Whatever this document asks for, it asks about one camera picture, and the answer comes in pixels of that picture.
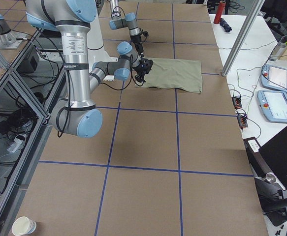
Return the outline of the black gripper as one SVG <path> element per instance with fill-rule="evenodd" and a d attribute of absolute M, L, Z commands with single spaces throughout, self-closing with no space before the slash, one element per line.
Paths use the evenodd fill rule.
<path fill-rule="evenodd" d="M 141 35 L 143 35 L 145 37 L 145 39 L 147 39 L 147 37 L 149 36 L 149 33 L 146 30 L 142 30 L 140 32 L 140 34 L 131 35 L 130 38 L 131 38 L 132 43 L 136 46 L 136 50 L 138 52 L 138 55 L 141 58 L 143 58 L 144 57 L 144 49 L 142 46 Z"/>
<path fill-rule="evenodd" d="M 144 77 L 152 70 L 153 64 L 154 62 L 152 59 L 141 58 L 139 60 L 139 65 L 137 66 L 137 74 L 135 75 L 135 79 L 139 85 L 143 85 L 146 82 Z"/>

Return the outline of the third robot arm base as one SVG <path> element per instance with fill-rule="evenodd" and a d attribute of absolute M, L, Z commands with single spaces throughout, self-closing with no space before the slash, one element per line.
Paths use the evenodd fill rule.
<path fill-rule="evenodd" d="M 0 14 L 0 49 L 17 49 L 24 39 L 27 39 L 26 34 L 13 32 Z"/>

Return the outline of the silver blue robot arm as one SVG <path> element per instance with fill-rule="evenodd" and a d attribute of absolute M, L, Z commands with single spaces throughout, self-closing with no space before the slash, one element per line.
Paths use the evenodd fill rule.
<path fill-rule="evenodd" d="M 140 57 L 144 57 L 143 43 L 149 33 L 138 26 L 136 14 L 134 12 L 126 14 L 119 6 L 118 0 L 110 0 L 111 20 L 109 26 L 112 30 L 128 28 L 130 40 Z"/>
<path fill-rule="evenodd" d="M 63 65 L 67 73 L 68 96 L 54 106 L 50 121 L 59 135 L 64 133 L 82 138 L 96 135 L 102 126 L 102 114 L 91 98 L 92 92 L 107 76 L 128 80 L 136 72 L 135 80 L 144 84 L 144 77 L 153 61 L 144 58 L 143 36 L 148 36 L 137 24 L 136 15 L 124 17 L 111 12 L 111 29 L 128 28 L 131 41 L 121 42 L 116 61 L 92 61 L 88 42 L 100 38 L 92 33 L 91 24 L 97 19 L 93 0 L 29 0 L 26 2 L 28 22 L 44 30 L 60 32 L 63 46 Z"/>

